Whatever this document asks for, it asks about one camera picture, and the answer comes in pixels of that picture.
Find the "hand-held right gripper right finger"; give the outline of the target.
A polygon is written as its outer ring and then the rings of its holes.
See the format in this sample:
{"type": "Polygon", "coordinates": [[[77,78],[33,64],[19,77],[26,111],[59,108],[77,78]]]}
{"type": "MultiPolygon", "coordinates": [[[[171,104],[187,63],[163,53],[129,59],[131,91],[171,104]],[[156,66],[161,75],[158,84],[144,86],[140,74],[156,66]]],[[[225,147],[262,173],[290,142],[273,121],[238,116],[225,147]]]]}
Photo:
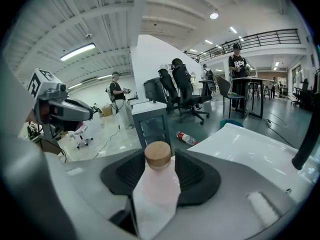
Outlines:
{"type": "Polygon", "coordinates": [[[181,193],[176,240],[246,240],[278,221],[295,201],[246,165],[195,152],[175,152],[181,193]]]}

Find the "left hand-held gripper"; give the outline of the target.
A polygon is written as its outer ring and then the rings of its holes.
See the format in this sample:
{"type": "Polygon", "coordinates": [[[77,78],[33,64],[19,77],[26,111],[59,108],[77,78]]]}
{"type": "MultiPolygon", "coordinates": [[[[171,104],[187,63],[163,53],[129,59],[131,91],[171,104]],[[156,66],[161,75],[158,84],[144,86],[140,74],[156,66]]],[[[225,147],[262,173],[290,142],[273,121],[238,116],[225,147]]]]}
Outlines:
{"type": "Polygon", "coordinates": [[[47,70],[35,69],[27,90],[35,98],[34,117],[48,140],[61,132],[74,132],[93,118],[93,109],[69,97],[66,84],[47,70]]]}

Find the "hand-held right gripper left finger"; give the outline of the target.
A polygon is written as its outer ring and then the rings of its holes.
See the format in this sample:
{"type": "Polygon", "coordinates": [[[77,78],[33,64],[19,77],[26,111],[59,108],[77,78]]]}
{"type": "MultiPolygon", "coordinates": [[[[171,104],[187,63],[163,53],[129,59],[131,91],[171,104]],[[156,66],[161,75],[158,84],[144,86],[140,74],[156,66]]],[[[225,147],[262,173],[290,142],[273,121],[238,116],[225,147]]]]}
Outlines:
{"type": "Polygon", "coordinates": [[[48,154],[46,160],[60,198],[82,201],[113,224],[134,222],[133,190],[145,170],[141,149],[67,163],[48,154]]]}

